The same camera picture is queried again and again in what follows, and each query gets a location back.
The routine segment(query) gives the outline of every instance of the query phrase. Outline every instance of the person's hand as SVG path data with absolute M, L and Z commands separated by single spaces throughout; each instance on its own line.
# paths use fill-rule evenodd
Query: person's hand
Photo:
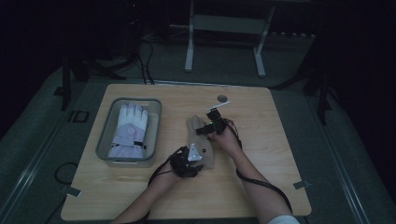
M 219 147 L 226 151 L 231 157 L 234 156 L 235 153 L 242 151 L 242 148 L 239 146 L 238 140 L 230 127 L 226 127 L 222 134 L 216 134 L 216 132 L 213 132 L 209 133 L 207 136 L 215 140 Z

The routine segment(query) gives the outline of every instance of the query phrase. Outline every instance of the white sleeve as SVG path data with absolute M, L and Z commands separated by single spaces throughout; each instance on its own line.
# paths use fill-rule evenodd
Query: white sleeve
M 293 216 L 279 216 L 272 219 L 268 224 L 297 224 L 300 223 Z

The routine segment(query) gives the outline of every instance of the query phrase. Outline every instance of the white metal frame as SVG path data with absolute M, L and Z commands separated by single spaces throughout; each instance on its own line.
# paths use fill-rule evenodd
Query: white metal frame
M 262 62 L 262 47 L 264 45 L 265 37 L 268 35 L 268 29 L 271 24 L 271 19 L 274 16 L 274 12 L 275 7 L 271 7 L 266 20 L 194 14 L 194 0 L 191 0 L 189 45 L 187 47 L 186 64 L 184 67 L 185 71 L 192 71 L 192 61 L 194 56 L 194 30 L 210 30 L 260 35 L 260 42 L 253 48 L 253 53 L 256 60 L 258 76 L 265 77 L 265 70 Z

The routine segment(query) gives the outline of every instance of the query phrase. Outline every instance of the small white object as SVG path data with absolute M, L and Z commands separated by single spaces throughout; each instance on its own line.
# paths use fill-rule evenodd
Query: small white object
M 200 161 L 201 159 L 202 156 L 198 153 L 197 149 L 195 148 L 195 144 L 192 143 L 190 146 L 188 161 Z
M 227 102 L 225 102 L 225 103 L 222 103 L 222 104 L 219 104 L 219 105 L 213 105 L 213 107 L 212 107 L 212 108 L 208 108 L 207 110 L 212 110 L 212 109 L 215 109 L 215 108 L 221 107 L 222 105 L 227 105 L 227 104 L 229 104 L 229 103 L 230 103 L 230 101 L 227 101 Z

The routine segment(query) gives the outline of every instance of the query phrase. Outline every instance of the black device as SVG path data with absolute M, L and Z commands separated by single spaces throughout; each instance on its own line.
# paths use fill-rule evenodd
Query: black device
M 179 152 L 175 153 L 170 158 L 173 171 L 180 177 L 195 177 L 204 167 L 203 165 L 196 167 L 191 166 L 193 162 L 188 160 L 189 151 L 188 147 L 181 147 Z
M 210 112 L 206 115 L 211 120 L 210 123 L 202 128 L 196 129 L 196 133 L 208 134 L 216 132 L 217 134 L 222 134 L 227 127 L 227 121 L 221 117 L 220 112 L 216 108 L 213 108 L 210 109 Z

